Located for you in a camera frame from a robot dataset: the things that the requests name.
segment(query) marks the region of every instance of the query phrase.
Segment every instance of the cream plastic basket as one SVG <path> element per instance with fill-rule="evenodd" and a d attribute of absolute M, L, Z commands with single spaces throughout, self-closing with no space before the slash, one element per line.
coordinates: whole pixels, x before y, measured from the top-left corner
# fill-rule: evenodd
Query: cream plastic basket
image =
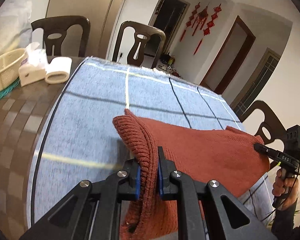
<path fill-rule="evenodd" d="M 25 49 L 14 49 L 0 56 L 0 91 L 18 78 L 18 70 L 26 58 Z"/>

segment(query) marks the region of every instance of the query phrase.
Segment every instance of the toilet paper roll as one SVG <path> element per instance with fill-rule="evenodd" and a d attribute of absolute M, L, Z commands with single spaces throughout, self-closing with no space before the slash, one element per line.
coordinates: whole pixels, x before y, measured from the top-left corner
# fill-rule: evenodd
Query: toilet paper roll
<path fill-rule="evenodd" d="M 67 81 L 70 76 L 72 59 L 69 57 L 56 57 L 46 66 L 44 80 L 48 84 L 59 84 Z"/>

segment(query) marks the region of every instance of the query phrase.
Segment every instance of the tiled table surface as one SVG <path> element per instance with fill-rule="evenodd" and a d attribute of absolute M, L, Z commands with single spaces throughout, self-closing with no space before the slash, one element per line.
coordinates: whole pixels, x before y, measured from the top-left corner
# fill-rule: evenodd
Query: tiled table surface
<path fill-rule="evenodd" d="M 83 58 L 73 58 L 71 72 Z M 8 239 L 27 230 L 26 192 L 34 149 L 66 83 L 44 80 L 16 87 L 0 99 L 0 229 Z"/>

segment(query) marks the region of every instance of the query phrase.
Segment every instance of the red knit sweater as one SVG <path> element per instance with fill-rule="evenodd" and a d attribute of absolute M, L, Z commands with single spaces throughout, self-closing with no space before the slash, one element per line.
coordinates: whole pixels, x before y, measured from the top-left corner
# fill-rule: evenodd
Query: red knit sweater
<path fill-rule="evenodd" d="M 161 201 L 156 190 L 158 146 L 166 159 L 194 180 L 218 180 L 239 197 L 269 170 L 269 159 L 257 153 L 253 145 L 263 143 L 253 136 L 227 127 L 226 130 L 194 130 L 125 114 L 113 124 L 125 145 L 141 166 L 141 196 L 131 202 L 121 237 L 124 240 L 157 238 L 178 229 L 175 201 Z"/>

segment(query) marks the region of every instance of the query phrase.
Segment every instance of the blue checkered tablecloth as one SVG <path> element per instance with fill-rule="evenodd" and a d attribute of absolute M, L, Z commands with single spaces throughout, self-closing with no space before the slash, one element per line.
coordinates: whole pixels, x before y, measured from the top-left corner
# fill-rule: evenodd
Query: blue checkered tablecloth
<path fill-rule="evenodd" d="M 81 180 L 103 180 L 129 158 L 112 124 L 125 108 L 198 130 L 227 125 L 244 130 L 212 91 L 161 71 L 88 57 L 71 76 L 42 130 L 28 182 L 29 226 Z M 271 190 L 265 174 L 239 200 L 261 220 L 273 210 Z"/>

